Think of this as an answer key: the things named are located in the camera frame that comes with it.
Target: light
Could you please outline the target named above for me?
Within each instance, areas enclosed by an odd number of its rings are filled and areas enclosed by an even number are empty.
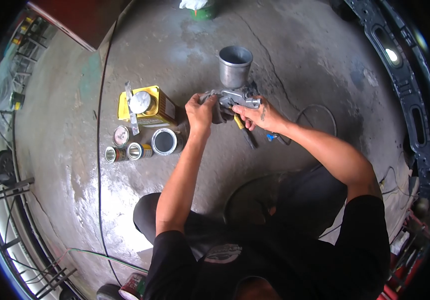
[[[397,54],[395,54],[394,51],[385,49],[385,52],[387,52],[388,58],[390,58],[391,61],[396,62],[398,60]]]

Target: knee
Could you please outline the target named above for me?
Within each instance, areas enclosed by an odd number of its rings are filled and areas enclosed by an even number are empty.
[[[147,216],[147,214],[150,214],[152,211],[156,210],[160,194],[160,192],[155,192],[140,198],[133,210],[133,222],[135,226],[136,220],[143,219]]]

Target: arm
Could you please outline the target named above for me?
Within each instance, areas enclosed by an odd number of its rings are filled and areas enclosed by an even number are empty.
[[[260,97],[259,109],[235,105],[250,130],[255,125],[290,137],[307,149],[336,179],[347,185],[347,202],[361,195],[382,199],[372,164],[349,143],[324,132],[292,123],[282,117],[268,101]]]
[[[180,160],[158,200],[155,217],[157,236],[165,231],[184,232],[183,227],[190,212],[201,156],[210,136],[212,106],[217,102],[217,97],[212,96],[199,105],[201,95],[194,94],[185,105],[190,135]]]

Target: open paint can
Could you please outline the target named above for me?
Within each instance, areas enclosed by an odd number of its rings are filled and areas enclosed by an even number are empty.
[[[183,138],[171,129],[160,128],[152,136],[152,148],[162,156],[180,153],[183,149]]]
[[[150,145],[139,144],[133,142],[127,147],[127,156],[130,160],[138,160],[143,158],[150,158],[153,155],[153,150]]]
[[[117,147],[123,147],[128,143],[130,132],[125,126],[118,126],[113,132],[113,143]]]
[[[141,300],[145,292],[145,276],[132,273],[127,282],[118,290],[120,296],[126,300]]]
[[[105,159],[109,163],[128,160],[127,148],[106,147]]]

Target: rag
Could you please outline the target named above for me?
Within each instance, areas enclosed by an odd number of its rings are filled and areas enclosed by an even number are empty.
[[[198,103],[203,104],[210,96],[216,95],[218,99],[222,97],[220,91],[212,90],[210,92],[205,92],[203,96],[200,97]],[[233,120],[233,116],[235,113],[231,109],[224,108],[220,105],[220,102],[217,101],[217,104],[212,107],[212,123],[213,124],[221,124],[227,123],[227,121]]]

